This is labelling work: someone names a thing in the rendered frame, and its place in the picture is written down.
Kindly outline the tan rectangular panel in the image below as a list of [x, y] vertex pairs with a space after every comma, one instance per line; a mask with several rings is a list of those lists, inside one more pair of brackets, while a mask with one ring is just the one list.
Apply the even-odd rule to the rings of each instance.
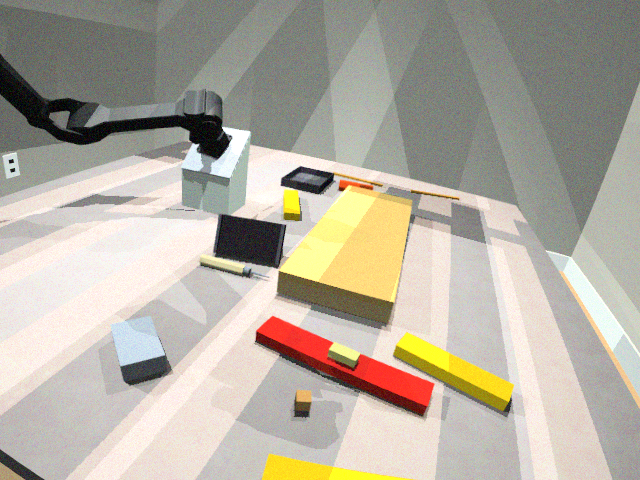
[[388, 323], [411, 205], [348, 185], [279, 269], [276, 293]]

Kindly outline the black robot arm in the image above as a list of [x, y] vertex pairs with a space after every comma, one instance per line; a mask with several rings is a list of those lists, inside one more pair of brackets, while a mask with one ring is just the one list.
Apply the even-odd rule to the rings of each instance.
[[[205, 89], [186, 91], [184, 99], [176, 103], [115, 108], [70, 98], [49, 100], [41, 97], [0, 53], [0, 95], [31, 126], [76, 145], [93, 144], [113, 132], [182, 127], [189, 130], [189, 140], [199, 144], [197, 152], [219, 159], [233, 139], [222, 128], [222, 98]], [[70, 112], [66, 129], [49, 118], [50, 113], [58, 111]]]

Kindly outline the orange-handled awl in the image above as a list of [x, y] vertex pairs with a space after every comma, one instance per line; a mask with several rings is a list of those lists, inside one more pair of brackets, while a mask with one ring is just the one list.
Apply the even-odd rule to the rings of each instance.
[[[373, 186], [368, 186], [368, 185], [364, 185], [364, 184], [358, 184], [358, 183], [354, 183], [354, 182], [346, 181], [346, 180], [341, 180], [341, 179], [340, 179], [340, 184], [339, 184], [339, 189], [338, 190], [344, 191], [348, 187], [348, 185], [352, 185], [352, 186], [357, 186], [357, 187], [373, 190]], [[374, 191], [374, 192], [378, 192], [378, 191]], [[395, 195], [395, 194], [389, 194], [389, 193], [383, 193], [383, 192], [378, 192], [378, 193], [387, 194], [387, 195], [396, 196], [396, 197], [401, 197], [401, 196]]]

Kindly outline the red flat bar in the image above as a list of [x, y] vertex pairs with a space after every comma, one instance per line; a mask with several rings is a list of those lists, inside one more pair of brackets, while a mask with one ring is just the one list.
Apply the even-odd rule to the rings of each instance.
[[256, 340], [353, 386], [424, 415], [434, 384], [272, 316]]

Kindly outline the small tan cube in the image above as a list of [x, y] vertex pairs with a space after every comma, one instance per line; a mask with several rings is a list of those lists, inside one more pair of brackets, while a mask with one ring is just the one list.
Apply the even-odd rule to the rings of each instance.
[[311, 390], [296, 390], [295, 410], [310, 411], [311, 409]]

